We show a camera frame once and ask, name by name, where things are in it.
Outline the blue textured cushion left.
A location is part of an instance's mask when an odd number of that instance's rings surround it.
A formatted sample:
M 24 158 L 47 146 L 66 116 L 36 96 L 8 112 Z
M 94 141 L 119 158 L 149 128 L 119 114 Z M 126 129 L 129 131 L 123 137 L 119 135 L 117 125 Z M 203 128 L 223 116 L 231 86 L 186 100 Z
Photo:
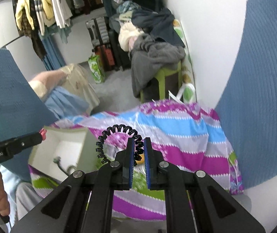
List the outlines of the blue textured cushion left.
M 40 131 L 57 121 L 22 75 L 11 53 L 0 49 L 0 142 Z

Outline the grey suitcase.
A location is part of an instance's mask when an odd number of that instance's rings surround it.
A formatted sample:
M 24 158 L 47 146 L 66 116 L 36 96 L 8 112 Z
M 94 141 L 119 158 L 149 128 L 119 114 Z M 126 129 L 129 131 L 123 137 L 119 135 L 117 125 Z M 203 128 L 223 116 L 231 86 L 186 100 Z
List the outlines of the grey suitcase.
M 98 17 L 86 22 L 92 45 L 94 47 L 109 43 L 108 17 Z

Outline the orange gourd pendant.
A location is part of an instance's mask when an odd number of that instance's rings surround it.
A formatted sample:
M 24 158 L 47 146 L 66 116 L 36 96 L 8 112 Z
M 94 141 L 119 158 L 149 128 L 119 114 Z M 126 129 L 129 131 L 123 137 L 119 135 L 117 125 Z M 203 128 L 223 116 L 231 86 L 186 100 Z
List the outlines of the orange gourd pendant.
M 144 154 L 141 154 L 140 157 L 141 157 L 140 160 L 135 160 L 135 162 L 136 162 L 138 165 L 144 164 L 144 161 L 145 161 Z

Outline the yellow hanging jacket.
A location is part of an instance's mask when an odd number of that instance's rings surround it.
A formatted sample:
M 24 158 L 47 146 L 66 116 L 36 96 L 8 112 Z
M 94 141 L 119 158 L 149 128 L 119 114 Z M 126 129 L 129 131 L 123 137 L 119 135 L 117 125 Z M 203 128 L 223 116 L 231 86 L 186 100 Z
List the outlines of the yellow hanging jacket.
M 48 20 L 48 26 L 51 26 L 52 19 L 54 19 L 52 0 L 41 0 L 43 11 L 46 15 L 46 19 Z M 28 19 L 28 22 L 31 28 L 34 30 L 33 19 L 30 15 L 30 0 L 18 0 L 15 12 L 15 20 L 16 25 L 19 30 L 22 30 L 22 15 L 23 11 L 25 11 L 25 15 Z

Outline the green shopping bag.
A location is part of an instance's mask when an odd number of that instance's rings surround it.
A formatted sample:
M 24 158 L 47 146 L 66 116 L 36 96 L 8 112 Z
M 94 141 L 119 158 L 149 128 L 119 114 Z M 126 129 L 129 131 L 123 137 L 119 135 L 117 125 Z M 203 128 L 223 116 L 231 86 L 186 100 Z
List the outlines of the green shopping bag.
M 92 54 L 88 59 L 88 65 L 96 84 L 105 82 L 105 71 L 99 55 Z

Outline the white hanging shirt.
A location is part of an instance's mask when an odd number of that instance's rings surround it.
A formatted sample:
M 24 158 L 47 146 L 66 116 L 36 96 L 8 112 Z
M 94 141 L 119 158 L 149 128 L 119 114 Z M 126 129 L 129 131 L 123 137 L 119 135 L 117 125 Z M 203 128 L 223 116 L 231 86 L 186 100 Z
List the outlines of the white hanging shirt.
M 72 12 L 67 4 L 67 1 L 52 0 L 52 7 L 57 26 L 59 28 L 69 27 Z

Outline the pink hair clip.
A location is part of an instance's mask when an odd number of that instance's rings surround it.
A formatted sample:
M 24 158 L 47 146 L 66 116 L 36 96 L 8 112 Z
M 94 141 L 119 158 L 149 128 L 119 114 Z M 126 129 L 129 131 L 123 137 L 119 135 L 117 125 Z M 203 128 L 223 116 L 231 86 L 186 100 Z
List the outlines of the pink hair clip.
M 39 132 L 42 136 L 42 140 L 45 140 L 46 139 L 46 133 L 47 133 L 47 130 L 46 129 L 41 129 L 40 132 Z

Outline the blue textured cushion right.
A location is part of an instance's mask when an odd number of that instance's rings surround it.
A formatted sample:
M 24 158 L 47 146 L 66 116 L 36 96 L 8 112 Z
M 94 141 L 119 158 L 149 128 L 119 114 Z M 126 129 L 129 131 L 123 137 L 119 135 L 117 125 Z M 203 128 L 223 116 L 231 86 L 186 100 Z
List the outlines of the blue textured cushion right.
M 239 52 L 216 106 L 245 188 L 277 175 L 277 0 L 247 0 Z

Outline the cream fluffy blanket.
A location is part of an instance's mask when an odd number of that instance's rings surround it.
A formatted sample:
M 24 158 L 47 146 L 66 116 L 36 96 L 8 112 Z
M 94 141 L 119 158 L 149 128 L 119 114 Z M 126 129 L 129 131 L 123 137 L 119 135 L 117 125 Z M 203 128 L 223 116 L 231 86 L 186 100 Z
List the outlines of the cream fluffy blanket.
M 121 49 L 125 52 L 132 50 L 134 42 L 140 34 L 143 34 L 143 30 L 134 26 L 132 22 L 124 23 L 118 36 Z

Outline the white cabinet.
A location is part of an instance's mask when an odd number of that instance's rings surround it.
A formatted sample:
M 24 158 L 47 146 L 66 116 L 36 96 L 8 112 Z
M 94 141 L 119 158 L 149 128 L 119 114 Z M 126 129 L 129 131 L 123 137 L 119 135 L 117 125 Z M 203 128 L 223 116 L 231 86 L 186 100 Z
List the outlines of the white cabinet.
M 33 50 L 31 39 L 18 32 L 12 0 L 0 1 L 0 48 L 10 51 L 26 80 L 46 71 L 44 63 Z

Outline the blue textured cushion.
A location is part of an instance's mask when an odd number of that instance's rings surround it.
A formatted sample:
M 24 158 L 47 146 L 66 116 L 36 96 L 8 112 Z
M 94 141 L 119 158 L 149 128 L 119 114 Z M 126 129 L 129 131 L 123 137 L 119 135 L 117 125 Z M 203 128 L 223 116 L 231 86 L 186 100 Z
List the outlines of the blue textured cushion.
M 0 49 L 0 142 L 40 131 L 57 121 L 22 75 L 11 53 Z
M 277 0 L 247 0 L 239 52 L 216 106 L 245 188 L 277 175 Z

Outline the green cardboard box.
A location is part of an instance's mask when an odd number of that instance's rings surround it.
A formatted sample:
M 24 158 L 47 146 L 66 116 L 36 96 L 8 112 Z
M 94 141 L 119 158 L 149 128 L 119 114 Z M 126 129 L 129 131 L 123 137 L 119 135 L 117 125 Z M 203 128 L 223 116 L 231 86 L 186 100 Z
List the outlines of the green cardboard box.
M 76 170 L 84 173 L 97 170 L 97 139 L 88 128 L 47 127 L 46 130 L 46 139 L 32 149 L 28 161 L 30 166 L 58 182 L 68 177 L 53 163 L 58 156 L 64 168 L 74 165 Z

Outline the colourful striped floral pillow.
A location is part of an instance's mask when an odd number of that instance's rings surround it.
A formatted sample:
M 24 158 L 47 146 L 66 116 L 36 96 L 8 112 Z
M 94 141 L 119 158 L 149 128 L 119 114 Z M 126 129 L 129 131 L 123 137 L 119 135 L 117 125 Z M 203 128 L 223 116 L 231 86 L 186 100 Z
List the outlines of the colourful striped floral pillow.
M 123 113 L 103 111 L 92 116 L 67 117 L 55 122 L 52 129 L 86 127 L 98 137 L 117 124 L 130 126 L 143 138 L 150 138 L 152 148 L 181 170 L 202 170 L 231 195 L 243 193 L 238 160 L 216 111 L 197 103 L 159 100 Z M 147 188 L 144 166 L 135 167 L 131 190 L 114 193 L 113 217 L 143 221 L 166 218 L 164 192 Z

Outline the green plastic stool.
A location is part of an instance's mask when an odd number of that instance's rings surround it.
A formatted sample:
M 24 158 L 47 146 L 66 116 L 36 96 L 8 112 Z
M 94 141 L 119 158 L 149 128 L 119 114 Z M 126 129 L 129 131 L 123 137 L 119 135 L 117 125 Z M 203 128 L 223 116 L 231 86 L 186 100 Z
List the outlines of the green plastic stool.
M 170 66 L 163 66 L 157 72 L 145 72 L 139 77 L 138 84 L 142 103 L 152 99 L 168 99 L 169 90 L 177 93 L 182 86 L 181 62 L 174 70 Z

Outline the grey fleece blanket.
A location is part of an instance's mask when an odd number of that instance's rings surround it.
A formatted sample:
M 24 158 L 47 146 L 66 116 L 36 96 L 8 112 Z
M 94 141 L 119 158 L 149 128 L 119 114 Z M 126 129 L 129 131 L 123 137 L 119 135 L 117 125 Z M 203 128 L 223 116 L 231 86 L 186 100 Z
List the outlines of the grey fleece blanket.
M 154 41 L 149 34 L 141 34 L 130 52 L 132 91 L 138 97 L 148 82 L 164 66 L 175 70 L 185 57 L 181 46 Z

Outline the beige floral pillow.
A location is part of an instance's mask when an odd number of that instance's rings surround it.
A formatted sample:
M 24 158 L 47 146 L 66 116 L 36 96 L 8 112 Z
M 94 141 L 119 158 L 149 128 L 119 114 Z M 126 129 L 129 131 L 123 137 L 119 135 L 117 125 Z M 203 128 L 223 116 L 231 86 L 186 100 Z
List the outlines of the beige floral pillow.
M 70 93 L 81 97 L 88 102 L 88 110 L 84 114 L 90 115 L 100 100 L 94 88 L 87 79 L 87 70 L 78 64 L 70 64 L 58 70 L 41 72 L 29 81 L 30 87 L 45 103 L 52 90 L 61 86 Z

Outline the light blue bedsheet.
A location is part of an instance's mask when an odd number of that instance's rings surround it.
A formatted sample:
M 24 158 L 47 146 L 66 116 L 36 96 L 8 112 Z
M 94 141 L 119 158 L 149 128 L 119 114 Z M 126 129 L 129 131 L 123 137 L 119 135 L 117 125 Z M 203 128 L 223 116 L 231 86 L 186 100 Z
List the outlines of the light blue bedsheet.
M 61 86 L 52 90 L 45 100 L 45 105 L 57 119 L 82 115 L 89 107 L 86 100 L 70 93 Z

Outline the dark navy jacket pile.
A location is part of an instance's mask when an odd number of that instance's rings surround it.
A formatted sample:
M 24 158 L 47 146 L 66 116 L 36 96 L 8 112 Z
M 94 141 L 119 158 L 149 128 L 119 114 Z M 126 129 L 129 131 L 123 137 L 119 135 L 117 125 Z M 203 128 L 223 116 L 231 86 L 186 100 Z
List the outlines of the dark navy jacket pile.
M 150 34 L 154 40 L 162 40 L 174 46 L 185 47 L 183 41 L 174 30 L 174 15 L 168 8 L 160 12 L 139 9 L 132 14 L 132 23 Z

